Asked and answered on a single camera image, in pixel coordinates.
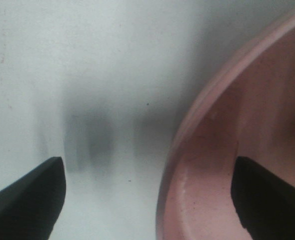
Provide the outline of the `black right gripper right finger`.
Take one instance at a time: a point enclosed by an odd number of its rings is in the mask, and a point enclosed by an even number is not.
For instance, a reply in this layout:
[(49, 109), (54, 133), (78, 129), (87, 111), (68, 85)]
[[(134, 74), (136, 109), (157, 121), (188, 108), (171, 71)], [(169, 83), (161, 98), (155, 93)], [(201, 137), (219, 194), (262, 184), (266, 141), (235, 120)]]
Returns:
[(231, 198), (254, 240), (295, 240), (295, 187), (252, 159), (234, 165)]

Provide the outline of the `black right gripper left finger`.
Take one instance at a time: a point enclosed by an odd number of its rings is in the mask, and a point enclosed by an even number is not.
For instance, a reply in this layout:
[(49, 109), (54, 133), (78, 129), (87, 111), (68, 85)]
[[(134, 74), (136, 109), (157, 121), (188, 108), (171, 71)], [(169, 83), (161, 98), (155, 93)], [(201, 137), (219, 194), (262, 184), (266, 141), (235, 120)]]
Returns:
[(66, 196), (61, 157), (51, 157), (0, 190), (0, 240), (47, 240)]

